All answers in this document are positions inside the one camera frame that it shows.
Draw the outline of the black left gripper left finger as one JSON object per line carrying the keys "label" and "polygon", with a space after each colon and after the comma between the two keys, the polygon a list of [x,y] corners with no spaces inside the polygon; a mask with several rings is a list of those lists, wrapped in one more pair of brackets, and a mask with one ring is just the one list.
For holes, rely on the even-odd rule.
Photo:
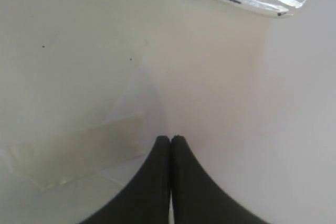
{"label": "black left gripper left finger", "polygon": [[158,136],[131,181],[83,223],[169,223],[170,140]]}

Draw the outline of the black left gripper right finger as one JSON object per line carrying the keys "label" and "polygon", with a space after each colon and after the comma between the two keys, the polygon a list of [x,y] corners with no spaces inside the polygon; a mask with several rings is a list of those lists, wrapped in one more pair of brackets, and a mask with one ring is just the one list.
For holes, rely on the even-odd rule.
{"label": "black left gripper right finger", "polygon": [[212,180],[179,135],[171,140],[171,192],[175,223],[265,223]]}

